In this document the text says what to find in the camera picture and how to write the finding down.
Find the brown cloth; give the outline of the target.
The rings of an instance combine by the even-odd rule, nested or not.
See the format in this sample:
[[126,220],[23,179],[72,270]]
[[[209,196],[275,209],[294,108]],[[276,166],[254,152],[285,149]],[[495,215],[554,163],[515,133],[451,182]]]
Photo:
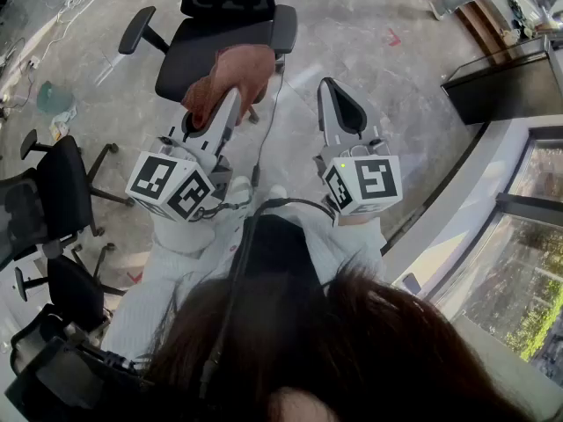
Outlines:
[[267,45],[241,44],[217,52],[215,64],[204,77],[191,84],[181,104],[192,114],[193,127],[205,128],[221,98],[238,90],[241,105],[237,123],[259,100],[275,69],[274,50]]

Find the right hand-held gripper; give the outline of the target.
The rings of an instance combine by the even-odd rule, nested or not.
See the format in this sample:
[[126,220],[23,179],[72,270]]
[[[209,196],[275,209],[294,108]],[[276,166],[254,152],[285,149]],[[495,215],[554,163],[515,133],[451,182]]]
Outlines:
[[381,138],[383,130],[368,94],[325,77],[318,87],[319,127],[327,146],[313,157],[328,189],[327,203],[340,215],[373,215],[403,199],[400,163],[381,139],[341,142],[349,134]]

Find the person's left white shoe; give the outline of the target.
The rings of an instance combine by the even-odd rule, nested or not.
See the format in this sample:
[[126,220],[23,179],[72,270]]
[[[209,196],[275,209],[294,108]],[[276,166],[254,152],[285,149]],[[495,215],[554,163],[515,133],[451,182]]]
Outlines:
[[230,182],[227,201],[233,205],[246,206],[252,202],[253,187],[246,176],[237,176]]

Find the black mesh-back office chair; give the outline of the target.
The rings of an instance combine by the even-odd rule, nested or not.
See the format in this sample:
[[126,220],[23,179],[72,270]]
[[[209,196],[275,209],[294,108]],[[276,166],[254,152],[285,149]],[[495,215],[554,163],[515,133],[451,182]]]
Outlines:
[[[241,44],[270,47],[275,0],[181,0],[181,22],[171,42],[149,24],[141,40],[161,51],[165,58],[155,91],[180,102],[189,86],[212,69],[218,51]],[[275,72],[285,70],[285,55],[275,54]]]

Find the wooden shelf unit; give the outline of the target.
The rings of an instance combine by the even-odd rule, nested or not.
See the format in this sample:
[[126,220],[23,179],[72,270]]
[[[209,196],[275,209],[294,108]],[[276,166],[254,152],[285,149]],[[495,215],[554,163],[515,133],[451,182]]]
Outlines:
[[530,54],[543,37],[563,46],[563,0],[473,0],[453,14],[492,64]]

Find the black glass display cabinet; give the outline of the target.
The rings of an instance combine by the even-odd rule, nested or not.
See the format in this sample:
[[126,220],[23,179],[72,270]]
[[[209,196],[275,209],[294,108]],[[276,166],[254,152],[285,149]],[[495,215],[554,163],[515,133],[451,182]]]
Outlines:
[[563,114],[563,33],[466,63],[442,89],[465,125]]

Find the person's left forearm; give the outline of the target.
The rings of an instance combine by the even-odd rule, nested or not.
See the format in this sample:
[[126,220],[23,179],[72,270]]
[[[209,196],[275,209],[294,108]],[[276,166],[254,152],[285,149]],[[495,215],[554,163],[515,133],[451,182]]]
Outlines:
[[224,241],[230,234],[230,218],[220,216],[198,222],[175,222],[159,215],[153,222],[152,256],[174,254],[198,258],[207,248]]

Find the black backpack gear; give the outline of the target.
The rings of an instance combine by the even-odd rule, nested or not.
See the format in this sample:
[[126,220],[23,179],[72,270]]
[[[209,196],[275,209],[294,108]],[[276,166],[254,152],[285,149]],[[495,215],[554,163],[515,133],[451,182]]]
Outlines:
[[129,416],[152,387],[119,355],[66,334],[53,315],[11,339],[14,381],[5,396],[29,422],[101,422]]

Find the person's right forearm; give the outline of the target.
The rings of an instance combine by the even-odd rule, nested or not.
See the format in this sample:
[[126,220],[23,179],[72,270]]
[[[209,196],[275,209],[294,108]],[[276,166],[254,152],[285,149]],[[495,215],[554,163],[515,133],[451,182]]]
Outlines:
[[385,239],[378,218],[359,225],[333,226],[326,215],[310,211],[302,212],[297,220],[322,285],[346,265],[358,266],[370,277],[384,271],[381,249]]

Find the person's black top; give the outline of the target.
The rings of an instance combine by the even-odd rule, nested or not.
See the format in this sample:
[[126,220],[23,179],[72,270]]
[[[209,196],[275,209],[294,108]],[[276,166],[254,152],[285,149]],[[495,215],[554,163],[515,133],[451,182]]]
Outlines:
[[279,215],[261,215],[245,268],[248,277],[315,277],[303,229]]

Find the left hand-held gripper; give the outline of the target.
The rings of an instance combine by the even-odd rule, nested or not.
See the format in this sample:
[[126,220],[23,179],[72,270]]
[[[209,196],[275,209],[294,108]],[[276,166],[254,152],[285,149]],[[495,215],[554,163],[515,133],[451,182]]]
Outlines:
[[179,111],[169,134],[140,153],[126,194],[154,216],[195,222],[211,216],[226,197],[232,168],[222,149],[230,140],[241,108],[236,87],[213,109],[207,126],[197,128],[193,114]]

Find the person's white striped shirt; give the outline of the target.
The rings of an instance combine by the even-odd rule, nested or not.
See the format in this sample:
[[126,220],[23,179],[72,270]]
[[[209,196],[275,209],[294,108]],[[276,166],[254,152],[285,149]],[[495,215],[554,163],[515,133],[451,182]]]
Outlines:
[[[112,322],[102,341],[103,349],[129,360],[143,360],[154,344],[157,327],[171,302],[182,303],[190,290],[206,279],[224,276],[242,242],[243,222],[252,214],[252,207],[227,214],[230,234],[207,248],[198,258],[174,254],[152,256],[143,270],[140,283],[121,298]],[[299,208],[294,204],[273,210],[274,215],[298,225],[302,212],[317,209]]]

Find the white and yellow litter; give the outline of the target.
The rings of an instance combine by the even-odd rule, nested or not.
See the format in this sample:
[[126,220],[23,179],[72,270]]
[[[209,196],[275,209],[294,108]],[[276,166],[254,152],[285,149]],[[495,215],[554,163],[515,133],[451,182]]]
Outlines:
[[68,111],[56,115],[50,123],[49,130],[55,142],[69,133],[69,123],[77,116],[77,107],[73,105]]

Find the large glass window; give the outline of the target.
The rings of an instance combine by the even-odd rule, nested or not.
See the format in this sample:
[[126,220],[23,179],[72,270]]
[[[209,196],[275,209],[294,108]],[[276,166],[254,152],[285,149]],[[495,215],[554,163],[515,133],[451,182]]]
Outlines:
[[492,213],[428,300],[563,389],[563,127],[531,129]]

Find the pale green bag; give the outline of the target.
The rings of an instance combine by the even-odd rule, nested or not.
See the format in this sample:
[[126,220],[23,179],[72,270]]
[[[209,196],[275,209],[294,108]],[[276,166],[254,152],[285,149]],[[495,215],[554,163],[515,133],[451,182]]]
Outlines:
[[45,114],[58,115],[67,112],[75,102],[72,92],[63,86],[44,82],[39,88],[36,105]]

